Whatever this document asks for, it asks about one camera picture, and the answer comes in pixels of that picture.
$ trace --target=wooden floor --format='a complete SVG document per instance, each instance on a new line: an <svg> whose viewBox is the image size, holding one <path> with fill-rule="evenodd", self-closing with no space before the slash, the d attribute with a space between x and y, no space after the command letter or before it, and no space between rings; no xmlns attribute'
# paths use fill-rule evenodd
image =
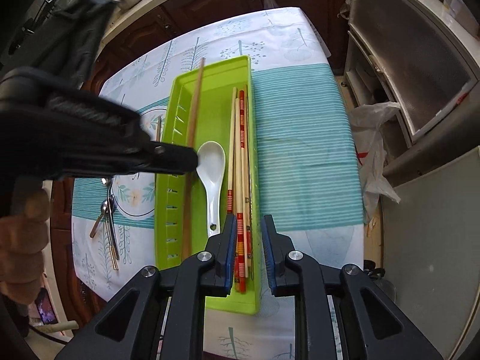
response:
<svg viewBox="0 0 480 360"><path fill-rule="evenodd" d="M348 112L356 106L356 100L350 88L341 85L343 76L335 76L335 79L337 80L338 88L343 97L343 104ZM383 266L383 224L380 202L372 220L368 225L364 226L363 253L365 260L375 261L377 267Z"/></svg>

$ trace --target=black cable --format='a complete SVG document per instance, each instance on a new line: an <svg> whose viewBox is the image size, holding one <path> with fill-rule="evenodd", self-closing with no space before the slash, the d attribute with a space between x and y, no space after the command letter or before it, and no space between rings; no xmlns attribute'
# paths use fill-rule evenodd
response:
<svg viewBox="0 0 480 360"><path fill-rule="evenodd" d="M62 345L67 345L68 342L66 341L63 341L63 340L60 340L59 338L55 338L55 337L52 337L51 335L48 335L46 333L43 333L43 332L40 332L40 330L38 330L37 328L33 327L32 325L28 325L30 327L30 329L32 329L35 333L37 333L38 335L41 335L42 337L46 338L47 340L51 340L53 342L57 342L59 344L62 344Z"/></svg>

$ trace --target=teal striped tablecloth section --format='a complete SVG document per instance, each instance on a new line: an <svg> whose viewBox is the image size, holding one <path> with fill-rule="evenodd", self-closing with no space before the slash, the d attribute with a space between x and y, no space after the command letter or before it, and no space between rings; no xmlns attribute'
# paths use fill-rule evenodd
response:
<svg viewBox="0 0 480 360"><path fill-rule="evenodd" d="M355 147L330 66L252 72L260 212L279 231L363 223ZM166 105L168 98L145 107ZM99 179L77 179L72 214L95 220L106 190ZM115 223L153 228L153 218Z"/></svg>

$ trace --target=white plastic bag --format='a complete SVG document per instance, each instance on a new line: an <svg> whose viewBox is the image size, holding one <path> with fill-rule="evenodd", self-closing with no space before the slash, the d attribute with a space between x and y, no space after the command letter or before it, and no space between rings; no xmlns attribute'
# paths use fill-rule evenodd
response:
<svg viewBox="0 0 480 360"><path fill-rule="evenodd" d="M350 126L357 150L358 172L363 197L363 220L369 223L378 204L380 194L399 203L400 198L383 177L385 150L380 126L395 116L398 103L362 105L349 112Z"/></svg>

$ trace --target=plastic container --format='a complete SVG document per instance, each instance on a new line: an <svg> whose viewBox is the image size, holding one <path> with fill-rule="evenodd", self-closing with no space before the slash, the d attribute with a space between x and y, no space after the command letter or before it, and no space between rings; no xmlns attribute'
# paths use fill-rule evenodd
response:
<svg viewBox="0 0 480 360"><path fill-rule="evenodd" d="M211 309L255 314L260 306L260 215L258 208L258 169L255 138L254 98L251 90L250 58L246 55L205 66L202 92L197 116L194 148L209 140L218 142L226 154L226 171L220 193L220 223L227 214L227 169L230 144L230 112L232 88L243 90L248 86L248 144L251 189L251 232L253 273L246 279L245 294L234 288L227 298L207 298L206 307ZM197 70L177 76L172 84L169 106L166 112L162 142L184 145L190 111L191 97L197 79ZM157 175L155 192L155 262L159 269L178 266L182 255L184 176ZM192 253L205 249L206 193L195 174L192 177L191 222Z"/></svg>

